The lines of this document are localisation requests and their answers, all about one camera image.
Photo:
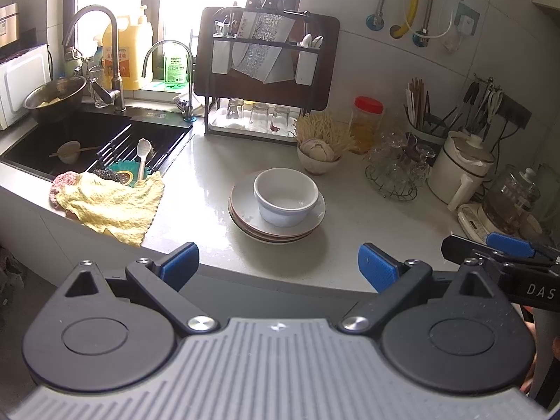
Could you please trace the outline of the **white ceramic bowl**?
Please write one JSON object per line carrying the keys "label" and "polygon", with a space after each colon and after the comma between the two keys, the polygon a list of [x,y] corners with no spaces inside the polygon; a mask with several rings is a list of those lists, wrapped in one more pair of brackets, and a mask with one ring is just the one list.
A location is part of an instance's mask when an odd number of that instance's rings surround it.
{"label": "white ceramic bowl", "polygon": [[312,207],[319,199],[315,182],[301,171],[288,168],[262,171],[254,180],[253,193],[257,201],[277,206],[283,201],[293,200]]}

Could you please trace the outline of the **floral patterned deep plate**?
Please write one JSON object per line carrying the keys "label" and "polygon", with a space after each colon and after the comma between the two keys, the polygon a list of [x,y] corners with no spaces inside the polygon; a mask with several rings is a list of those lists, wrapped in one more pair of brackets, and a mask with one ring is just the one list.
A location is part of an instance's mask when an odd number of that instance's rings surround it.
{"label": "floral patterned deep plate", "polygon": [[230,217],[232,218],[232,222],[236,224],[239,230],[243,231],[246,235],[248,235],[252,239],[255,239],[256,241],[260,241],[271,245],[284,245],[284,244],[289,244],[289,243],[303,240],[304,238],[308,237],[308,235],[311,235],[315,230],[317,230],[317,228],[323,222],[324,215],[326,214],[324,211],[319,212],[318,214],[315,211],[313,211],[310,214],[310,216],[316,221],[316,223],[309,230],[304,231],[303,233],[299,233],[295,235],[275,235],[275,234],[265,234],[260,230],[254,230],[252,227],[245,224],[241,220],[241,218],[237,216],[231,204],[228,205],[228,211]]}

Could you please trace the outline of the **teal flower sponge holder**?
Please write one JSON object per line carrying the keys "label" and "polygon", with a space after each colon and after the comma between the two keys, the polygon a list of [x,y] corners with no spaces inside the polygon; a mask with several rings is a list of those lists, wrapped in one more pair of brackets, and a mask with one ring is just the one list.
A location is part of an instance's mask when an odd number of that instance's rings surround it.
{"label": "teal flower sponge holder", "polygon": [[120,184],[128,187],[134,187],[139,176],[140,162],[138,161],[118,161],[108,167],[111,171],[111,178]]}

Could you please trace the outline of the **steel mixing bowl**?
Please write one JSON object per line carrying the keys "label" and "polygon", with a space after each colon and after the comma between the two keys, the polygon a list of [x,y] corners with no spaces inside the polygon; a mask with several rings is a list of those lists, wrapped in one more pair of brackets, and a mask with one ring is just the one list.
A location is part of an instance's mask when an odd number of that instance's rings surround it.
{"label": "steel mixing bowl", "polygon": [[83,76],[52,80],[29,93],[23,107],[37,123],[57,123],[81,106],[86,84]]}

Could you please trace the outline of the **yellow detergent jug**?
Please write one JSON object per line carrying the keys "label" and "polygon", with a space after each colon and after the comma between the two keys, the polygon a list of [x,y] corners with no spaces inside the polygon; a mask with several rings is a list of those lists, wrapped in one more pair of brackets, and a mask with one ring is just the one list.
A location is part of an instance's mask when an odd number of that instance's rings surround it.
{"label": "yellow detergent jug", "polygon": [[[153,28],[145,11],[147,6],[140,6],[126,16],[119,16],[118,42],[120,77],[124,90],[136,91],[153,78],[151,64],[147,65],[146,76],[141,77],[144,56],[152,45]],[[103,38],[103,82],[105,89],[111,88],[113,77],[112,28],[108,25]]]}

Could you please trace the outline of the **translucent plastic bowl front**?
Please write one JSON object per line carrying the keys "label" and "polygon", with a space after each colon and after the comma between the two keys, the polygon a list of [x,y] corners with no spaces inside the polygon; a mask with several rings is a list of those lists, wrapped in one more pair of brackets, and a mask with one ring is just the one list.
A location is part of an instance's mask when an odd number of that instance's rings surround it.
{"label": "translucent plastic bowl front", "polygon": [[272,226],[292,228],[319,210],[320,202],[317,201],[312,207],[305,207],[293,200],[283,201],[279,206],[258,200],[257,206],[262,218]]}

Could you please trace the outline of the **bundle of dry noodles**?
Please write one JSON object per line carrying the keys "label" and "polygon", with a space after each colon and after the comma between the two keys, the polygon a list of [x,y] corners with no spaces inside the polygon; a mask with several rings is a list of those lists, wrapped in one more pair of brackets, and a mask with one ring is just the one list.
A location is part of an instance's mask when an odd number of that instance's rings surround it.
{"label": "bundle of dry noodles", "polygon": [[335,158],[356,147],[349,124],[332,118],[329,112],[317,112],[300,116],[294,123],[295,139],[299,145],[311,139],[325,142]]}

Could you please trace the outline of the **green chopstick utensil holder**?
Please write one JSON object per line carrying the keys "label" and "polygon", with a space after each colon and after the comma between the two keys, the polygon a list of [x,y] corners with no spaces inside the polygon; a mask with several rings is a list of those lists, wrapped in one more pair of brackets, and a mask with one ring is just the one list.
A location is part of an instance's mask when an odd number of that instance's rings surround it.
{"label": "green chopstick utensil holder", "polygon": [[444,117],[432,113],[429,91],[422,79],[414,78],[405,88],[405,133],[410,144],[425,144],[440,152],[451,127],[455,106]]}

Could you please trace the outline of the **black knife and dish rack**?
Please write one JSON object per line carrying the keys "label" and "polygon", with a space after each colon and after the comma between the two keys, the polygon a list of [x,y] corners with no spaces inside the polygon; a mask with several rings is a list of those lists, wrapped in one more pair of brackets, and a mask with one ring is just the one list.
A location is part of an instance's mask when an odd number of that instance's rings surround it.
{"label": "black knife and dish rack", "polygon": [[204,9],[194,90],[205,134],[294,144],[295,119],[328,105],[339,33],[313,12]]}

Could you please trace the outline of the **yellow dish cloth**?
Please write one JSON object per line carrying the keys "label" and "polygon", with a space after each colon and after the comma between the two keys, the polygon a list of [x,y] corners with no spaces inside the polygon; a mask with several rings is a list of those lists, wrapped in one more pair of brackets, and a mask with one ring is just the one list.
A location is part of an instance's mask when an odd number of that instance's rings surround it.
{"label": "yellow dish cloth", "polygon": [[91,173],[58,175],[51,183],[51,206],[100,234],[128,246],[140,246],[152,225],[164,193],[155,173],[125,186]]}

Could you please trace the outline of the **red lid pickle jar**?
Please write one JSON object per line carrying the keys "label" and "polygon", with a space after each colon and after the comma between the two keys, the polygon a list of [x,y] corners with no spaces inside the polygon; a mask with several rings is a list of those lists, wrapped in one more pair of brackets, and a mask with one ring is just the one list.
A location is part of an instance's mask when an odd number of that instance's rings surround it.
{"label": "red lid pickle jar", "polygon": [[354,100],[349,132],[354,139],[351,152],[365,155],[373,147],[376,133],[384,117],[384,105],[368,96],[357,96]]}

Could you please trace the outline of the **wooden ladle in sink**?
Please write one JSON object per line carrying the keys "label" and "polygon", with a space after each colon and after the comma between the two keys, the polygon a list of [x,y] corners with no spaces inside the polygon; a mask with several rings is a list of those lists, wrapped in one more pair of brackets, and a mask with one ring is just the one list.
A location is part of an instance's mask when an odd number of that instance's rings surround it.
{"label": "wooden ladle in sink", "polygon": [[61,145],[55,153],[49,155],[50,158],[58,158],[64,164],[75,163],[81,153],[97,151],[100,146],[83,147],[77,140],[71,140]]}

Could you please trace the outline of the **glass kettle on white base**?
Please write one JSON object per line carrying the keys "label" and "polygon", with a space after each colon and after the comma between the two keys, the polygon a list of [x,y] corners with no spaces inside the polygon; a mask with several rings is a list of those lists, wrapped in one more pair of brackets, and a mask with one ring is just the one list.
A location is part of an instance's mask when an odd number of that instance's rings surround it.
{"label": "glass kettle on white base", "polygon": [[457,208],[457,220],[468,238],[485,244],[493,232],[516,235],[539,198],[536,172],[507,165],[492,181],[481,203]]}

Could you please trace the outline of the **small chrome faucet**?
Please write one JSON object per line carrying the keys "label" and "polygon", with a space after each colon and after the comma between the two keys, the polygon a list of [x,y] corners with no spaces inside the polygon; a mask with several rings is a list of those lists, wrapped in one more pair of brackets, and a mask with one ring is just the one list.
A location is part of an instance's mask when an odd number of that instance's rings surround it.
{"label": "small chrome faucet", "polygon": [[179,94],[173,98],[173,103],[180,111],[181,116],[187,123],[193,122],[196,117],[194,115],[194,86],[193,79],[193,65],[194,56],[191,48],[181,41],[176,40],[162,40],[158,41],[148,49],[144,56],[141,69],[141,77],[145,78],[147,74],[147,67],[152,54],[161,46],[165,44],[173,44],[184,50],[184,53],[170,53],[164,55],[164,84],[170,87],[187,87],[187,92]]}

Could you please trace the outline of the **white electric cooking pot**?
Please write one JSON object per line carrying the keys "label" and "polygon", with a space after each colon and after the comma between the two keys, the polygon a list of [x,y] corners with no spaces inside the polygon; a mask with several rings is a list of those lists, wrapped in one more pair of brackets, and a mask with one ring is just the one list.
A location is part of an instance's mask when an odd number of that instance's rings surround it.
{"label": "white electric cooking pot", "polygon": [[489,173],[495,157],[482,138],[451,131],[436,157],[427,186],[450,211],[467,203]]}

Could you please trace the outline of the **white rice spoon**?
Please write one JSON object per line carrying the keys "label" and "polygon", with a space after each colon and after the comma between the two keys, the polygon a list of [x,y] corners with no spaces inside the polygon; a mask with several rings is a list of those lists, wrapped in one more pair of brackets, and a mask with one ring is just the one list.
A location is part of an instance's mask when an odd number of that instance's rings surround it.
{"label": "white rice spoon", "polygon": [[148,155],[152,152],[152,144],[148,139],[140,139],[137,144],[137,156],[140,158],[139,170],[137,175],[137,181],[143,181],[145,173],[145,163],[147,161]]}

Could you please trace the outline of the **white bowl with garlic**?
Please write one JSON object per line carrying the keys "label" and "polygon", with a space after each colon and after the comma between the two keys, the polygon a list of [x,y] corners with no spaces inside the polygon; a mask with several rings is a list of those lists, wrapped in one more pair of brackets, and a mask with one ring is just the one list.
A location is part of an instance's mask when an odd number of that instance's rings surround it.
{"label": "white bowl with garlic", "polygon": [[333,171],[342,159],[321,139],[308,139],[297,146],[297,155],[303,168],[312,175]]}

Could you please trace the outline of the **black kitchen sink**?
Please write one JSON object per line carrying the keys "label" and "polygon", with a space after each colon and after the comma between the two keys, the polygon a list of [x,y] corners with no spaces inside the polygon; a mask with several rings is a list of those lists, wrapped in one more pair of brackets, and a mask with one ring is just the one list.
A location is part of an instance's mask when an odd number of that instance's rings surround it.
{"label": "black kitchen sink", "polygon": [[[118,161],[140,161],[137,144],[140,139],[148,139],[153,149],[147,157],[145,171],[163,174],[192,138],[192,127],[175,113],[136,109],[131,116],[119,116],[81,110],[64,121],[34,127],[9,146],[1,160],[52,180],[65,171],[93,172],[108,169]],[[83,147],[100,146],[100,149],[81,153],[70,165],[49,157],[71,140],[77,140]]]}

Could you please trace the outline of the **green dish soap bottle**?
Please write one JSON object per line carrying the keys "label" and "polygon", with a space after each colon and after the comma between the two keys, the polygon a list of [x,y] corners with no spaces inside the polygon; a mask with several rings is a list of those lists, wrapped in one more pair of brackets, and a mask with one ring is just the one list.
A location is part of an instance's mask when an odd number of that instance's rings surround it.
{"label": "green dish soap bottle", "polygon": [[187,84],[188,57],[184,48],[170,44],[164,48],[164,83],[169,87],[183,87]]}

